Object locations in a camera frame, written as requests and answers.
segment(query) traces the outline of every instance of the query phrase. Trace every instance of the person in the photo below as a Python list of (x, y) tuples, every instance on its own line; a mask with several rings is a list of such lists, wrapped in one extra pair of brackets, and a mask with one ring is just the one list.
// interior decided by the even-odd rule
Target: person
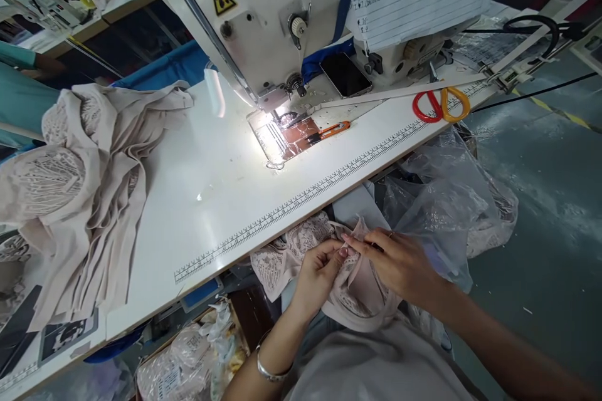
[[(372, 262), (389, 289), (462, 338), (514, 399), (599, 399), (441, 278), (411, 238), (384, 229), (370, 232), (364, 242), (343, 238)], [(449, 354), (401, 320), (374, 333), (330, 333), (295, 359), (347, 256), (341, 246), (329, 240), (305, 255), (288, 308), (234, 376), (223, 400), (485, 399)]]
[[(65, 72), (65, 65), (54, 58), (0, 41), (0, 122), (41, 134), (42, 116), (59, 95), (42, 82)], [(31, 138), (0, 130), (0, 145), (21, 148), (28, 144)]]

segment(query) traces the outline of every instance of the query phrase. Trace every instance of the workbench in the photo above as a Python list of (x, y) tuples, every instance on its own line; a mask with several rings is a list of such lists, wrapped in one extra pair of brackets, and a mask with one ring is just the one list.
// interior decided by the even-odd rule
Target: workbench
[(79, 43), (92, 39), (105, 31), (109, 24), (126, 17), (134, 11), (144, 8), (155, 0), (110, 0), (103, 11), (95, 11), (94, 17), (85, 24), (73, 28), (71, 33), (54, 32), (47, 29), (34, 34), (19, 44), (44, 55), (58, 58), (70, 51), (73, 47), (67, 43), (69, 35)]
[[(458, 71), (465, 68), (444, 66), (439, 74), (451, 78)], [(308, 92), (323, 77), (310, 82)], [(179, 130), (166, 132), (144, 162), (149, 193), (127, 304), (101, 312), (96, 332), (41, 368), (37, 337), (12, 374), (0, 380), (0, 400), (34, 391), (450, 125), (416, 119), (413, 95), (377, 101), (350, 129), (289, 160), (282, 170), (268, 169), (246, 120), (252, 108), (220, 79), (225, 116), (212, 114), (206, 81), (191, 87), (195, 105), (186, 120)], [(460, 88), (472, 93), (472, 108), (496, 93), (480, 83)], [(460, 110), (456, 106), (452, 114)]]

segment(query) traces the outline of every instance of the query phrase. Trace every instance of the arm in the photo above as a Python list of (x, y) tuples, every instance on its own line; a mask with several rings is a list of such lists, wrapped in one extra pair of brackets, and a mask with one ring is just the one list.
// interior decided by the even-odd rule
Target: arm
[(517, 400), (599, 399), (580, 380), (516, 337), (458, 287), (441, 278), (416, 241), (384, 229), (370, 232), (365, 242), (347, 236), (344, 239), (372, 261), (387, 287), (429, 311), (459, 335), (509, 395)]
[(21, 72), (35, 80), (50, 80), (67, 70), (67, 67), (60, 61), (41, 53), (36, 53), (33, 65), (36, 68), (35, 70), (23, 70)]
[(268, 381), (257, 369), (261, 365), (272, 375), (287, 373), (295, 360), (305, 331), (326, 302), (334, 279), (347, 257), (342, 243), (328, 240), (313, 248), (303, 260), (297, 289), (290, 306), (271, 332), (238, 370), (224, 393), (223, 401), (269, 401), (280, 399), (283, 382)]
[(23, 73), (37, 80), (47, 80), (66, 71), (60, 61), (32, 50), (0, 41), (0, 61), (24, 69)]

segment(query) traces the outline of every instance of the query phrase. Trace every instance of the scissors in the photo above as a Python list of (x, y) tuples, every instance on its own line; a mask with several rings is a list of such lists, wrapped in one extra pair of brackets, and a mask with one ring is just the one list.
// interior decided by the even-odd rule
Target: scissors
[[(433, 66), (433, 63), (431, 61), (428, 63), (428, 66), (429, 66), (429, 69), (431, 70), (431, 83), (440, 81), (439, 77), (437, 77), (437, 72), (435, 71), (435, 67)], [(450, 115), (450, 109), (448, 106), (448, 92), (455, 95), (459, 99), (459, 101), (462, 103), (462, 113), (460, 114), (460, 116)], [(420, 99), (422, 98), (422, 96), (424, 94), (426, 94), (429, 101), (431, 102), (431, 106), (433, 107), (433, 109), (435, 111), (435, 117), (425, 115), (420, 110), (420, 107), (418, 106), (418, 102), (420, 101)], [(464, 94), (458, 88), (455, 88), (454, 86), (448, 86), (447, 88), (443, 88), (441, 90), (441, 105), (440, 106), (439, 106), (439, 101), (437, 100), (437, 97), (435, 97), (435, 93), (433, 91), (425, 91), (425, 92), (416, 94), (416, 97), (414, 97), (414, 102), (412, 102), (412, 109), (414, 110), (414, 113), (416, 114), (416, 116), (418, 116), (418, 118), (420, 120), (422, 120), (423, 122), (435, 123), (435, 122), (439, 122), (441, 119), (443, 119), (443, 120), (446, 120), (447, 122), (453, 123), (453, 122), (461, 121), (466, 116), (468, 116), (468, 114), (470, 113), (470, 100), (468, 99), (468, 96), (466, 96), (466, 94)]]

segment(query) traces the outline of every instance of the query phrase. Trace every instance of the red scissors handle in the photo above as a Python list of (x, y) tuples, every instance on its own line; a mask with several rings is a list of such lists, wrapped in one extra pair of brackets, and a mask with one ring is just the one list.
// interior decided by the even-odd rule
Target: red scissors handle
[[(435, 117), (427, 116), (420, 110), (418, 102), (424, 94), (426, 94), (429, 101), (431, 102), (431, 106), (435, 111)], [(441, 109), (441, 105), (439, 105), (439, 101), (437, 100), (437, 97), (435, 97), (435, 93), (433, 93), (432, 91), (426, 91), (416, 94), (416, 97), (414, 97), (414, 102), (412, 102), (412, 109), (414, 110), (414, 114), (424, 122), (439, 122), (443, 118), (443, 110)]]

